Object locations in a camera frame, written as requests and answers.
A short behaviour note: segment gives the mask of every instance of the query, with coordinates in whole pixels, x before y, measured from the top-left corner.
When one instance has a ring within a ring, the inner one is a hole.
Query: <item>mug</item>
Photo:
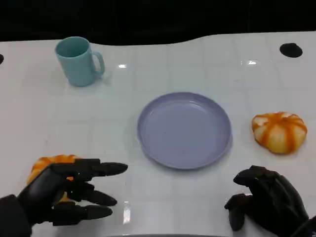
[[[85,38],[65,38],[56,45],[55,53],[71,85],[90,85],[105,72],[102,55],[91,51],[90,42]],[[100,71],[95,69],[93,55],[99,60]]]

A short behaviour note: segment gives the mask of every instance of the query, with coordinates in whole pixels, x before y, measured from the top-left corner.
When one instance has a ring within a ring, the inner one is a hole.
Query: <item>toy pumpkin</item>
[[[38,174],[41,173],[41,171],[43,169],[45,169],[46,166],[48,166],[52,163],[74,163],[75,159],[78,159],[78,158],[79,157],[77,157],[75,155],[69,155],[69,156],[58,155],[58,156],[54,156],[54,157],[39,158],[32,167],[31,174],[29,175],[29,177],[27,179],[27,184],[32,182],[36,178],[36,176],[38,176]],[[64,193],[64,196],[60,199],[60,201],[68,201],[66,192]]]
[[[303,120],[286,112],[256,115],[252,119],[252,131],[260,145],[277,154],[297,150],[307,134]]]

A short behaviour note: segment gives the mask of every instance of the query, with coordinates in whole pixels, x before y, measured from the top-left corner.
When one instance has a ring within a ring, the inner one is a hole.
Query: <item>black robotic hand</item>
[[[18,196],[31,225],[44,221],[54,226],[75,225],[112,214],[108,206],[117,201],[87,183],[93,177],[117,175],[127,170],[126,164],[100,163],[99,159],[76,159],[75,163],[56,163],[46,167]],[[97,205],[79,206],[73,201],[58,202],[67,197],[87,200]]]
[[[233,231],[242,228],[247,215],[279,237],[316,234],[316,218],[309,220],[300,195],[284,176],[251,166],[241,171],[234,182],[247,186],[252,195],[237,194],[226,203]]]

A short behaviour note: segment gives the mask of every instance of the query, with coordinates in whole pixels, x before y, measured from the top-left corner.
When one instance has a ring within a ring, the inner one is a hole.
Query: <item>mug handle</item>
[[[103,57],[102,57],[102,55],[99,52],[95,52],[95,51],[92,52],[92,55],[97,56],[97,58],[99,60],[99,63],[100,63],[100,68],[101,69],[100,69],[100,71],[96,71],[96,74],[98,76],[102,76],[103,73],[105,72],[105,66],[104,66]]]

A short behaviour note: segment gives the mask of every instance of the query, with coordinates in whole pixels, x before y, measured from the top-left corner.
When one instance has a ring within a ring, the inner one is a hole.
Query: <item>white table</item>
[[[303,55],[281,55],[286,42],[297,43]],[[34,237],[270,236],[249,221],[233,234],[224,209],[231,195],[247,192],[233,177],[255,164],[288,177],[315,215],[315,42],[316,33],[303,32],[219,35],[171,45],[94,44],[108,74],[84,88],[69,86],[54,55],[56,40],[1,42],[0,195],[18,194],[37,158],[76,154],[129,164],[125,174],[93,182],[119,204],[102,220],[62,228],[37,225]],[[180,172],[142,154],[138,115],[152,99],[172,91],[206,95],[228,113],[234,144],[215,165]],[[275,156],[252,137],[253,116],[274,111],[297,113],[309,129],[304,145],[290,156]]]

